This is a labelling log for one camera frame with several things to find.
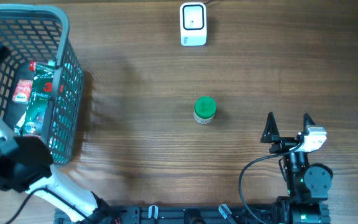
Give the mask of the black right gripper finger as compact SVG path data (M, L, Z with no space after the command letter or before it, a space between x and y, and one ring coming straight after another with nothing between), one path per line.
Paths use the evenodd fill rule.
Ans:
M303 115L303 127L306 128L309 125L315 125L314 121L311 119L311 116L308 113Z
M261 143L274 143L279 142L280 133L276 124L276 120L274 114L270 112L267 116L267 122L265 125L265 129L260 138Z

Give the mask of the red snack stick packet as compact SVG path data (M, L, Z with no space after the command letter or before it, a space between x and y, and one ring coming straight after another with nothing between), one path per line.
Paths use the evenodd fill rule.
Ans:
M36 70L37 65L47 65L51 67L55 67L56 62L53 60L49 60L48 62L38 62L38 61L30 61L29 70L34 72Z

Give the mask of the red Kleenex tissue pack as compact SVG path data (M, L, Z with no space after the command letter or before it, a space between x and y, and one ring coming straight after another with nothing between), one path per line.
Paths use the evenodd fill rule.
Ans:
M20 79L12 97L13 102L27 104L32 93L32 84L32 80Z

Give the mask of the green 3M gloves package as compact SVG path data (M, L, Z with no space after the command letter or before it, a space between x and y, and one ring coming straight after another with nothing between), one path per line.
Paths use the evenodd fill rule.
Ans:
M33 81L32 93L29 102L26 104L24 114L14 126L14 131L20 136L36 136L40 138L45 121L45 112L48 107L48 99L52 92L55 67L37 65L34 72L29 69L27 71L30 77L21 79Z

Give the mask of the green lid seasoning jar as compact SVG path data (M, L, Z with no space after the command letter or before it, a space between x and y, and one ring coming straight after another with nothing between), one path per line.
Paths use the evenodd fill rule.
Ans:
M216 114L217 105L210 96L202 96L195 102L193 117L199 124L209 124Z

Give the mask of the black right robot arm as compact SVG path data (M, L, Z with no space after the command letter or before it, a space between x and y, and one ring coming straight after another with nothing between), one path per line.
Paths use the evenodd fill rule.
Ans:
M287 197L278 197L273 204L273 223L331 223L324 202L333 172L324 164L310 164L308 160L308 154L320 149L326 139L326 130L307 113L303 116L303 131L293 138L281 137L273 113L267 115L260 142L271 144L269 153L280 157L280 172L288 190Z

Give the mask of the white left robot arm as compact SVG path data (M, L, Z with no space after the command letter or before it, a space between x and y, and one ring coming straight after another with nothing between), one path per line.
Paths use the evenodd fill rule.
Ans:
M71 223L112 223L109 205L58 169L71 157L83 84L56 32L0 32L0 190L36 195Z

